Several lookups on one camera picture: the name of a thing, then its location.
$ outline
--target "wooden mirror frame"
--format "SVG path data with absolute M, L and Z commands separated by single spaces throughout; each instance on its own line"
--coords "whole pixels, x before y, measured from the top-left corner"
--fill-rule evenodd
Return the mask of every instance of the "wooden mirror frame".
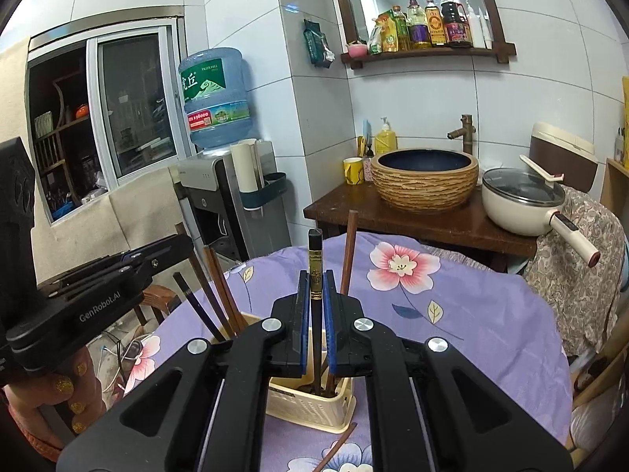
M 494 40 L 492 49 L 483 48 L 448 48 L 442 46 L 439 48 L 426 48 L 421 50 L 411 50 L 408 52 L 382 52 L 377 55 L 368 55 L 362 58 L 351 58 L 349 54 L 341 55 L 341 61 L 349 64 L 352 69 L 362 68 L 363 62 L 371 62 L 378 60 L 387 60 L 394 58 L 408 58 L 412 56 L 496 56 L 498 63 L 508 64 L 509 57 L 517 55 L 515 44 L 504 40 L 504 31 L 502 30 L 502 22 L 498 14 L 495 0 L 483 0 L 489 15 L 489 22 L 493 32 Z M 350 0 L 338 0 L 338 6 L 341 11 L 341 19 L 345 30 L 345 41 L 351 43 L 358 40 L 358 30 L 353 17 Z

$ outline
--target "ceramic vessel sink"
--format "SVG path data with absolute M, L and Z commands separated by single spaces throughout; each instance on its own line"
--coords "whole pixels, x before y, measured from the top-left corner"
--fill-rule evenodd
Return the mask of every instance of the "ceramic vessel sink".
M 464 203 L 478 179 L 478 160 L 464 152 L 401 149 L 372 161 L 373 183 L 389 204 L 407 211 L 445 211 Z

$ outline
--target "purple tablecloth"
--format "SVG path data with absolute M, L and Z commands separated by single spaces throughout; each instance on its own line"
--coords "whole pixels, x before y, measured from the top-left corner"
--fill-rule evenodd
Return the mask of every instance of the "purple tablecloth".
M 334 271 L 337 286 L 344 247 L 345 236 L 323 246 L 324 269 Z M 276 299 L 296 291 L 302 269 L 307 269 L 306 249 L 290 247 L 248 261 L 226 277 L 241 311 L 268 317 Z M 439 259 L 411 238 L 358 233 L 349 294 L 361 301 L 367 317 L 400 337 L 448 339 L 565 442 L 572 405 L 568 362 L 552 310 L 521 277 Z M 216 321 L 203 293 L 197 298 Z M 128 389 L 194 337 L 211 335 L 185 302 L 145 342 Z M 364 381 L 355 382 L 354 392 L 358 426 L 325 472 L 372 470 Z M 260 470 L 311 472 L 336 439 L 266 417 Z

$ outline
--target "human hand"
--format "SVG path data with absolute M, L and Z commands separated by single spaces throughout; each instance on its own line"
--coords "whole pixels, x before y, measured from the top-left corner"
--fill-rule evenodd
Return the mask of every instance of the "human hand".
M 61 440 L 52 432 L 38 408 L 67 402 L 71 411 L 72 429 L 81 433 L 105 413 L 101 382 L 94 374 L 94 365 L 86 347 L 72 357 L 74 382 L 62 374 L 27 378 L 4 387 L 16 422 L 35 438 L 61 449 Z

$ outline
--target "faucet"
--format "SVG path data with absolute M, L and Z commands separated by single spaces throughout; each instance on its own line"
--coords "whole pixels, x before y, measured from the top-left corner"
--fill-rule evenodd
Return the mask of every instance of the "faucet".
M 460 136 L 463 137 L 463 152 L 473 155 L 473 140 L 472 135 L 476 133 L 476 128 L 472 125 L 472 116 L 471 115 L 461 115 L 461 123 L 463 127 L 460 129 L 456 129 L 455 131 L 451 131 L 448 133 L 448 138 L 450 140 L 454 140 Z

